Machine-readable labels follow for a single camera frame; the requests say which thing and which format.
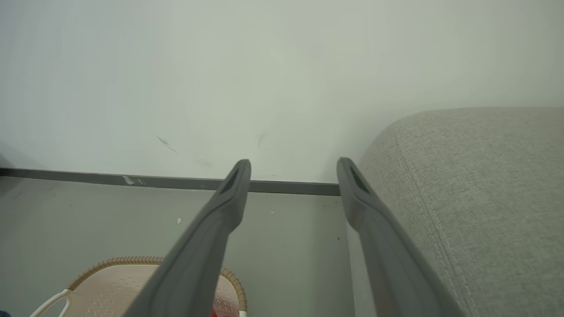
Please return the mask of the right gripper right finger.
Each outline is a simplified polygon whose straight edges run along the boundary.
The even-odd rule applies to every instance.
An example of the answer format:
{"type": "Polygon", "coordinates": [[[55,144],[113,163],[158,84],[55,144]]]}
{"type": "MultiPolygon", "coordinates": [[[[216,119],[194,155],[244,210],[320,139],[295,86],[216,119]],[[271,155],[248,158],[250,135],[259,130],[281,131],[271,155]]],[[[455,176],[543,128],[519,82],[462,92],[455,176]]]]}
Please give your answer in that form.
{"type": "Polygon", "coordinates": [[[337,178],[347,222],[359,234],[379,317],[462,317],[463,311],[354,161],[337,178]]]}

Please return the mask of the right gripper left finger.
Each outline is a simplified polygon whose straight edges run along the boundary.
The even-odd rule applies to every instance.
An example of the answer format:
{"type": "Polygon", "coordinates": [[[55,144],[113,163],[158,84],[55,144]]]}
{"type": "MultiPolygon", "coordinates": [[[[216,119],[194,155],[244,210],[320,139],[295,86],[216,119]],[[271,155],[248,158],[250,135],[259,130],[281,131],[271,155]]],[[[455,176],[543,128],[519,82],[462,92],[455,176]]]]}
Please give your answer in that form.
{"type": "Polygon", "coordinates": [[[228,236],[242,221],[251,179],[238,161],[140,291],[127,317],[209,317],[228,236]]]}

